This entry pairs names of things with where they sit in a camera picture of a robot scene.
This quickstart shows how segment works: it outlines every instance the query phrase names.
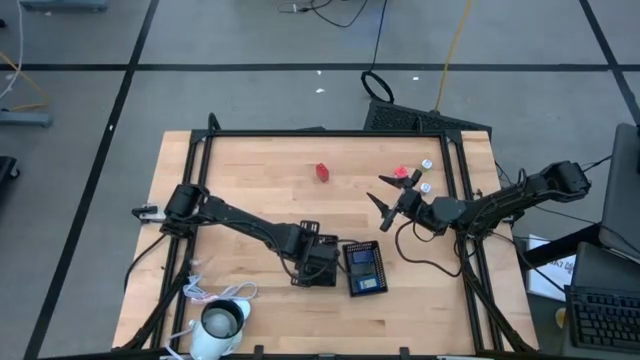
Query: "keyboard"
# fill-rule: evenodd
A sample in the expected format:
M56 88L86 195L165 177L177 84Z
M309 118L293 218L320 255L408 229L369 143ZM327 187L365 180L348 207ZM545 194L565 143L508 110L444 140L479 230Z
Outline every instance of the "keyboard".
M480 130L491 137L491 127L372 100L365 120L365 130Z
M640 354L640 292L565 289L574 346Z

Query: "mug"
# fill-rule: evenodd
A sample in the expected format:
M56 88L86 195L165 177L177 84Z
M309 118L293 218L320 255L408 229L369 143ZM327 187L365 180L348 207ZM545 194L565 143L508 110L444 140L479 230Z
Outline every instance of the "mug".
M218 360L236 350L251 306L246 300L215 300L202 310L193 327L189 353L194 360Z

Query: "concrete floor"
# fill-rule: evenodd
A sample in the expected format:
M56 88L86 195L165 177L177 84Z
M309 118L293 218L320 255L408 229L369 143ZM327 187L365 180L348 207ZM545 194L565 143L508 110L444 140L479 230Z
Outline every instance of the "concrete floor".
M382 0L371 0L349 29L312 13L286 15L277 1L160 0L141 64L367 63L371 61ZM640 3L591 0L621 64L640 63L633 41ZM25 63L127 64L150 0L111 0L96 14L25 13ZM336 1L325 13L347 21L360 2ZM463 12L463 0L389 2L379 63L441 63ZM16 9L0 1L0 50L17 56ZM578 1L474 2L455 63L606 64ZM6 85L0 72L0 88ZM397 103L430 110L439 71L380 71ZM0 128L0 154L19 159L22 177L0 212L0 348L18 359L33 331L65 244L94 157L124 76L123 71L32 71L52 96L49 129ZM369 99L360 71L138 71L40 356L107 351L122 302L139 224L129 211L149 191L161 135L202 128L210 111L226 129L361 129ZM625 73L640 91L640 74ZM324 93L316 93L323 88ZM1 107L33 102L19 81ZM452 72L441 111L490 125L505 170L540 170L549 162L586 163L611 152L616 124L633 123L611 72ZM591 194L579 203L547 205L597 221L608 165L589 172ZM529 211L520 235L550 239L583 227ZM540 343L557 346L558 304L531 297Z

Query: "red block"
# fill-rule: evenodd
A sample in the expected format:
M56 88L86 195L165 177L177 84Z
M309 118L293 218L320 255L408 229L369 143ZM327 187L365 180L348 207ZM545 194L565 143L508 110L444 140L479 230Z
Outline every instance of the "red block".
M316 165L316 176L322 182L329 181L329 170L323 163Z
M396 168L396 170L393 172L393 174L398 178L398 179L402 179L405 178L407 176L409 176L409 171L407 170L406 167L404 166L398 166Z

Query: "wooden table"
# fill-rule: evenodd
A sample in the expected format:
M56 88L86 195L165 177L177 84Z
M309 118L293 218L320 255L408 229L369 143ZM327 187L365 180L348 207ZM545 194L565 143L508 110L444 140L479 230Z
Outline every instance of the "wooden table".
M166 204L181 181L189 132L166 132L160 149L149 202ZM490 193L499 189L489 139L485 132L463 132L472 188ZM254 281L259 297L238 353L255 345L267 353L397 354L407 346L412 354L471 354L473 341L461 278L450 278L429 265L404 262L396 253L393 235L402 216L387 233L378 228L380 213L369 200L371 192L388 204L399 191L379 179L395 167L419 167L428 158L434 165L422 180L432 185L425 196L447 195L440 144L432 138L219 137L213 152L207 187L227 203L271 222L316 220L320 232L362 241L378 240L382 248L389 292L349 297L346 278L338 274L335 288L297 288L289 285L274 253L259 241L222 226L202 228L198 235L194 271L204 277L200 286L218 293L232 284ZM458 164L452 152L457 193L462 194ZM327 165L331 179L317 180L314 164ZM197 171L194 171L196 182ZM428 237L425 229L418 229ZM501 225L497 232L511 236ZM142 227L136 254L159 236L157 225ZM404 252L414 259L430 259L456 271L452 251L454 232L424 244L406 229ZM168 241L146 257L129 281L113 345L122 345L147 318L158 301ZM525 341L537 347L522 277L513 245L498 237L485 241L487 263L498 307ZM484 343L490 347L486 314L478 301ZM185 325L199 318L201 305L188 303ZM167 312L164 336L173 323ZM183 338L181 351L190 339Z

